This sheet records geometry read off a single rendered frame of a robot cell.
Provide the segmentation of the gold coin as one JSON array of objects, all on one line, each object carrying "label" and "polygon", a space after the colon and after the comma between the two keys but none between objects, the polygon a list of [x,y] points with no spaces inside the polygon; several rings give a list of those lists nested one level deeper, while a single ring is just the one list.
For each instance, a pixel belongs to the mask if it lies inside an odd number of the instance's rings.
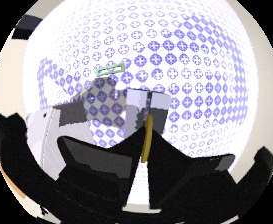
[{"label": "gold coin", "polygon": [[147,161],[148,152],[149,149],[151,149],[152,127],[153,127],[152,115],[148,115],[147,120],[145,120],[145,131],[147,131],[147,133],[145,133],[143,152],[141,152],[141,163],[143,164],[145,164],[145,161]]}]

